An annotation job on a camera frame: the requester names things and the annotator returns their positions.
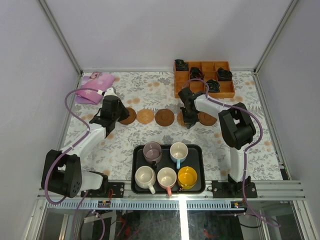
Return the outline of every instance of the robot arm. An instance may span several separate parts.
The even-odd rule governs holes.
[[[210,96],[206,97],[204,92],[193,93],[188,87],[183,88],[178,93],[184,103],[181,108],[183,121],[189,129],[199,121],[198,113],[204,112],[214,118],[219,118],[223,140],[230,148],[230,173],[228,180],[237,185],[245,181],[244,172],[244,149],[253,141],[256,129],[250,116],[242,111],[225,107],[220,102]],[[235,106],[247,109],[243,103]]]
[[[45,180],[53,162],[67,149],[71,150],[62,156],[54,167],[49,177],[48,191],[73,198],[79,191],[90,190],[97,193],[109,191],[108,176],[100,172],[82,172],[81,159],[85,158],[92,149],[105,139],[115,128],[116,122],[129,117],[129,111],[113,90],[107,90],[102,102],[102,108],[89,122],[89,134],[78,144],[75,143],[84,136],[83,133],[75,141],[65,146],[60,151],[50,150],[45,158],[41,187],[45,188]],[[187,128],[191,128],[198,121],[198,113],[205,112],[215,118],[219,118],[222,137],[230,147],[230,174],[228,181],[232,192],[238,192],[242,188],[242,181],[250,182],[250,177],[243,178],[244,151],[243,149],[252,142],[256,129],[249,115],[227,108],[222,102],[209,101],[204,92],[193,93],[186,87],[179,92],[179,97],[184,103],[181,108],[183,121]],[[235,106],[246,109],[243,103]]]
[[[129,117],[129,111],[122,104],[121,100],[109,88],[103,98],[102,108],[89,122],[90,132],[78,144],[86,132],[61,150],[50,150],[46,157],[42,174],[41,187],[45,188],[45,180],[49,168],[53,162],[67,149],[71,150],[65,154],[54,167],[48,182],[48,191],[67,196],[75,197],[78,192],[92,190],[100,193],[108,192],[108,176],[100,172],[82,172],[81,159],[88,156],[92,149],[102,142],[115,128],[116,122]]]

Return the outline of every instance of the table surface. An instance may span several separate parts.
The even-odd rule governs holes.
[[[142,124],[135,120],[132,124],[116,123],[112,133],[99,143],[88,157],[81,159],[83,171],[97,171],[107,174],[112,180],[130,180],[134,148],[154,141],[160,144],[182,142],[196,144],[202,149],[204,172],[206,180],[226,180],[230,171],[229,147],[222,138],[219,120],[213,126],[204,126],[198,122],[187,129],[177,122],[180,99],[174,97],[173,72],[113,72],[116,81],[113,87],[126,107],[136,112],[150,109],[157,113],[160,109],[170,109],[175,115],[172,125],[160,126],[153,120]],[[250,71],[233,72],[235,87],[234,98],[221,101],[227,104],[242,102],[252,112],[263,126],[262,141],[248,151],[248,171],[253,180],[282,180],[278,160],[273,147],[264,112],[258,97],[254,79]],[[98,105],[77,104],[72,110],[86,122],[89,122],[102,102]],[[254,122],[259,137],[258,125]],[[85,130],[83,123],[72,117],[68,126],[65,145],[71,143]]]

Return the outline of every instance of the purple fabric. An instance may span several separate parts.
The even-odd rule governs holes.
[[[92,75],[84,76],[81,82],[81,88],[91,88],[101,91],[106,91],[112,86],[115,77],[109,73],[94,72]],[[103,96],[92,90],[78,90],[75,102],[77,104],[95,104],[97,105]]]

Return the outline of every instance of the round coaster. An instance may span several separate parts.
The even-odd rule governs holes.
[[[136,111],[134,109],[132,109],[131,107],[126,107],[126,109],[129,111],[129,116],[125,119],[120,121],[119,123],[124,124],[124,125],[128,125],[128,124],[132,124],[137,117]]]
[[[150,109],[142,109],[136,114],[136,119],[142,124],[149,124],[154,120],[154,118],[155,114]]]
[[[175,115],[169,109],[161,109],[155,114],[155,121],[160,126],[167,127],[175,121]]]
[[[182,127],[186,127],[185,122],[184,122],[184,116],[182,115],[182,111],[176,116],[176,121]]]
[[[199,121],[201,124],[205,125],[205,126],[212,126],[213,124],[215,124],[217,122],[217,119],[209,114],[206,114],[205,112],[200,112],[198,114],[199,117]]]

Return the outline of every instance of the yellow mug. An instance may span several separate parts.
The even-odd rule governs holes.
[[[179,190],[188,190],[193,188],[193,186],[196,184],[198,179],[198,174],[196,170],[194,170],[190,166],[184,166],[181,168],[178,172],[178,184],[179,184]]]

